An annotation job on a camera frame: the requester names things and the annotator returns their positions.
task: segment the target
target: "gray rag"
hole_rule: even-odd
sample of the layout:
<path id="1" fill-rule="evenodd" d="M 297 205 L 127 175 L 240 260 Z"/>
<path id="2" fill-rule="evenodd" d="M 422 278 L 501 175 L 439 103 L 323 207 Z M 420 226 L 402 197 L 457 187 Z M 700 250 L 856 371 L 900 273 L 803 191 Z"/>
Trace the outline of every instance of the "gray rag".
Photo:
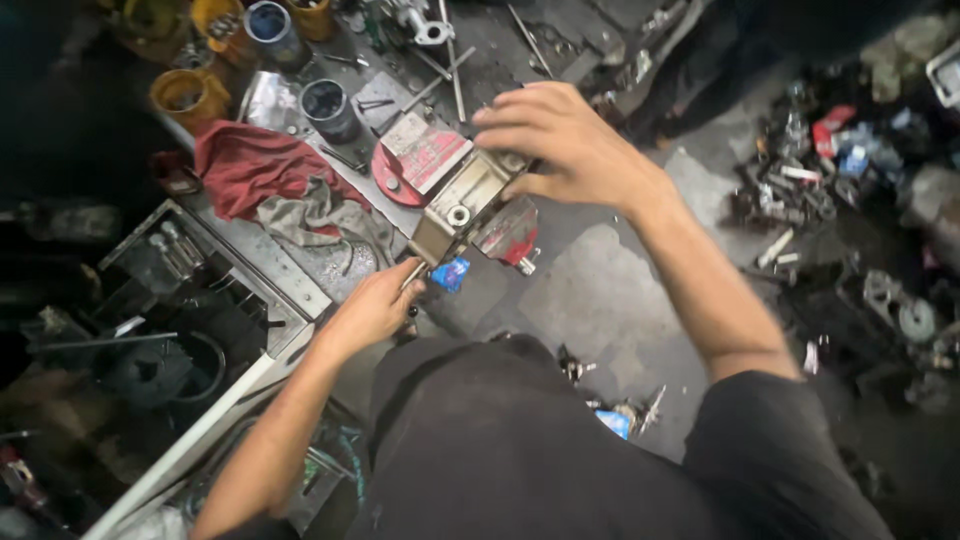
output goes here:
<path id="1" fill-rule="evenodd" d="M 342 242 L 364 241 L 381 260 L 380 268 L 394 264 L 391 244 L 393 225 L 376 212 L 363 210 L 356 201 L 341 201 L 334 208 L 330 187 L 322 178 L 311 176 L 302 199 L 274 195 L 256 208 L 256 216 L 271 235 L 281 236 L 302 247 L 331 246 Z M 312 232 L 334 225 L 343 236 Z"/>

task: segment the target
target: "black shirt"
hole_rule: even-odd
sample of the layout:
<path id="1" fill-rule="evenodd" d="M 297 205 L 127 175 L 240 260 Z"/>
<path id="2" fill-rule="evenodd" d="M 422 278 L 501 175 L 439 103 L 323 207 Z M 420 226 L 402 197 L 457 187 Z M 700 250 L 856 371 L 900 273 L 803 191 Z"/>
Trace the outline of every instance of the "black shirt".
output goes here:
<path id="1" fill-rule="evenodd" d="M 714 384 L 683 464 L 604 426 L 530 337 L 418 340 L 377 368 L 348 538 L 892 538 L 804 384 Z M 296 538 L 259 518 L 225 538 Z"/>

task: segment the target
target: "forearm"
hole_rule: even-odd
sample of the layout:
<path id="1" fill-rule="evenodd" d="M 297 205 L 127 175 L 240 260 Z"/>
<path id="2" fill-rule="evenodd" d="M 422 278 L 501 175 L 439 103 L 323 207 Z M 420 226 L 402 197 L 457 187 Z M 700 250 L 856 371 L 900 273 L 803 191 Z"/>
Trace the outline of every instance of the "forearm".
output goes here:
<path id="1" fill-rule="evenodd" d="M 623 212 L 660 273 L 664 288 L 713 380 L 762 366 L 799 376 L 777 321 L 658 170 L 649 192 Z"/>
<path id="2" fill-rule="evenodd" d="M 223 534 L 267 512 L 279 517 L 347 354 L 322 335 L 217 478 L 192 538 Z"/>

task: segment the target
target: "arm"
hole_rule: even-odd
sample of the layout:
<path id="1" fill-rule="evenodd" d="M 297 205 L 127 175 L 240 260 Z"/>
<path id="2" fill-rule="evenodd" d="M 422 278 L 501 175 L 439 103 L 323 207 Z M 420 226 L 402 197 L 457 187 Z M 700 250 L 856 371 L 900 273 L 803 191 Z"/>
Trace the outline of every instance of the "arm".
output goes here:
<path id="1" fill-rule="evenodd" d="M 542 158 L 555 169 L 517 179 L 507 197 L 534 193 L 607 205 L 630 220 L 712 380 L 748 370 L 801 378 L 777 322 L 670 178 L 597 116 L 573 86 L 534 83 L 500 94 L 473 121 L 484 129 L 478 146 Z"/>
<path id="2" fill-rule="evenodd" d="M 414 281 L 402 292 L 400 286 L 419 262 L 410 258 L 364 279 L 317 332 L 300 366 L 213 484 L 193 540 L 213 538 L 264 512 L 283 515 L 341 366 L 402 324 L 424 285 Z"/>

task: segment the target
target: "hand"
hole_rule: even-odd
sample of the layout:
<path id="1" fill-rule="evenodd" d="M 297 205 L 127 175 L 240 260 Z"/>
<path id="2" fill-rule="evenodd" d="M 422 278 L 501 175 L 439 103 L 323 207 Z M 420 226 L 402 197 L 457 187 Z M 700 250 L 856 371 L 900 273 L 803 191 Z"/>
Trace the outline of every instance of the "hand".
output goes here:
<path id="1" fill-rule="evenodd" d="M 393 268 L 364 278 L 317 333 L 315 344 L 332 348 L 335 356 L 346 360 L 364 347 L 393 335 L 406 320 L 414 299 L 426 288 L 423 281 L 413 280 L 400 290 L 418 264 L 419 258 L 408 258 Z"/>
<path id="2" fill-rule="evenodd" d="M 670 178 L 623 139 L 572 85 L 531 83 L 502 93 L 493 107 L 473 115 L 483 128 L 481 148 L 541 158 L 550 175 L 527 174 L 507 187 L 506 198 L 534 193 L 563 203 L 596 203 L 621 211 L 637 198 L 673 195 Z"/>

